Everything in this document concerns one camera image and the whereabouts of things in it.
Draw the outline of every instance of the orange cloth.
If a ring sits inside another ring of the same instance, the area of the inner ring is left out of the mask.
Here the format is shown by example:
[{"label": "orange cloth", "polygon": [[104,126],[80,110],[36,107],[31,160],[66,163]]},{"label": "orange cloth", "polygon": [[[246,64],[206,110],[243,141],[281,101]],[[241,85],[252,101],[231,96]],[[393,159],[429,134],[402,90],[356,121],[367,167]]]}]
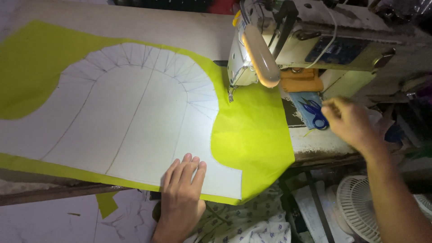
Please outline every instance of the orange cloth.
[{"label": "orange cloth", "polygon": [[303,69],[300,73],[281,71],[280,84],[286,92],[320,92],[324,89],[318,69]]}]

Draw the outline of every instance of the presser foot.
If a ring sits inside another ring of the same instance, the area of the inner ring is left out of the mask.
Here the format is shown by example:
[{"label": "presser foot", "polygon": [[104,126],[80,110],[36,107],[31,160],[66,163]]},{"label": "presser foot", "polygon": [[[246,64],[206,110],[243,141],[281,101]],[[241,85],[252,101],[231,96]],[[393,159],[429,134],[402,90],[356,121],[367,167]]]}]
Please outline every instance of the presser foot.
[{"label": "presser foot", "polygon": [[228,87],[228,100],[230,103],[234,101],[234,97],[232,96],[232,94],[234,93],[234,90],[236,90],[237,88],[238,88],[237,85],[230,85]]}]

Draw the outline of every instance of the blue scissors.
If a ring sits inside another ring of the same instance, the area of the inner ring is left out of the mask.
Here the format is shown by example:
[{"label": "blue scissors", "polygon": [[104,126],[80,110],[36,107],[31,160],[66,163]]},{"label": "blue scissors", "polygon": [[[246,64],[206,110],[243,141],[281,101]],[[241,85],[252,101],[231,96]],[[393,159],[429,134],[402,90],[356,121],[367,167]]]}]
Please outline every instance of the blue scissors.
[{"label": "blue scissors", "polygon": [[[304,102],[306,103],[302,103],[300,102],[300,104],[303,105],[303,107],[305,108],[305,110],[313,115],[315,115],[315,118],[312,122],[312,124],[314,125],[315,128],[317,128],[318,130],[324,130],[327,126],[329,126],[329,123],[327,121],[327,119],[325,118],[325,116],[323,115],[323,113],[321,112],[321,106],[319,104],[317,104],[315,101],[313,100],[306,100],[305,98],[303,98]],[[323,123],[322,126],[318,126],[316,124],[317,121],[321,121]]]}]

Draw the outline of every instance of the hand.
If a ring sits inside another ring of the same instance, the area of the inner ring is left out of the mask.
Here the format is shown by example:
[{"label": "hand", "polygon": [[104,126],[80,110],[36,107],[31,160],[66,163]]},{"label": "hand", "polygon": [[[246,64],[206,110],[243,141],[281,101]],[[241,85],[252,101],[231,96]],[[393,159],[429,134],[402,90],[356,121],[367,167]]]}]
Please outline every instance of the hand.
[{"label": "hand", "polygon": [[200,200],[206,169],[206,163],[198,157],[192,159],[190,153],[181,163],[175,159],[168,168],[162,185],[161,217],[152,243],[182,243],[187,239],[206,209]]},{"label": "hand", "polygon": [[323,102],[322,113],[331,130],[359,152],[365,152],[380,143],[366,109],[348,98],[336,97]]}]

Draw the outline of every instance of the industrial sewing machine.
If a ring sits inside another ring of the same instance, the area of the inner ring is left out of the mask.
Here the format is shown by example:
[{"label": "industrial sewing machine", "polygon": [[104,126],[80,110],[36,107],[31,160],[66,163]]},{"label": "industrial sewing machine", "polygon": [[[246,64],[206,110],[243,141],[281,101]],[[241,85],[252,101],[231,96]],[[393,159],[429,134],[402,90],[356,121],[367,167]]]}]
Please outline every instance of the industrial sewing machine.
[{"label": "industrial sewing machine", "polygon": [[[240,86],[260,81],[275,87],[280,70],[321,69],[322,95],[330,98],[355,94],[398,55],[399,48],[404,61],[392,69],[409,66],[407,43],[417,38],[417,29],[393,28],[367,7],[337,2],[286,0],[279,10],[271,1],[240,2],[227,67],[230,102]],[[411,70],[425,69],[412,64]],[[391,75],[390,70],[384,76]]]}]

